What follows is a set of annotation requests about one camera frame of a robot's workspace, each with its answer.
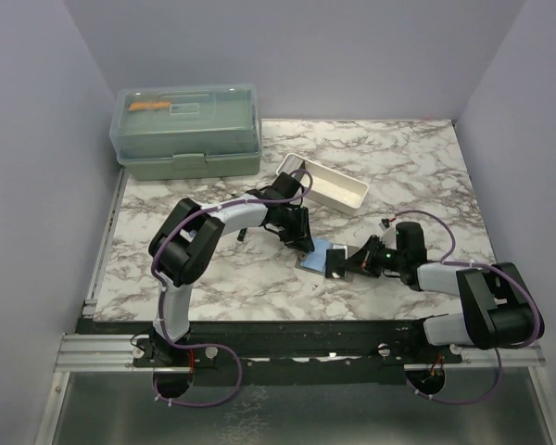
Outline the beige card holder wallet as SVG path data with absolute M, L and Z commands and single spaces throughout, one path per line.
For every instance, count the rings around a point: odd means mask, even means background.
M 313 238 L 315 250 L 311 253 L 301 253 L 295 263 L 295 267 L 299 270 L 316 273 L 325 277 L 326 259 L 328 249 L 343 249 L 345 257 L 348 256 L 349 246 L 343 244 L 335 244 L 323 238 Z

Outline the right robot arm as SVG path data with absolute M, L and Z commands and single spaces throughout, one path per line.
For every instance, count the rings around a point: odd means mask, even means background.
M 480 350 L 518 349 L 544 334 L 543 318 L 513 263 L 431 261 L 419 223 L 401 222 L 394 232 L 392 248 L 372 235 L 352 255 L 342 249 L 331 250 L 326 274 L 378 278 L 392 273 L 414 291 L 459 298 L 460 313 L 427 318 L 422 322 L 423 332 L 409 338 L 408 352 L 413 360 L 431 362 L 442 346 L 451 344 Z

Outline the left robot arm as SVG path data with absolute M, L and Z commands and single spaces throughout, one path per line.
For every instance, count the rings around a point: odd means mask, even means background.
M 148 247 L 151 273 L 159 282 L 150 341 L 164 364 L 178 365 L 196 348 L 183 340 L 190 329 L 193 284 L 209 267 L 222 237 L 261 227 L 287 248 L 304 254 L 315 250 L 309 210 L 303 206 L 312 186 L 311 174 L 298 169 L 229 201 L 200 205 L 184 198 L 177 203 Z

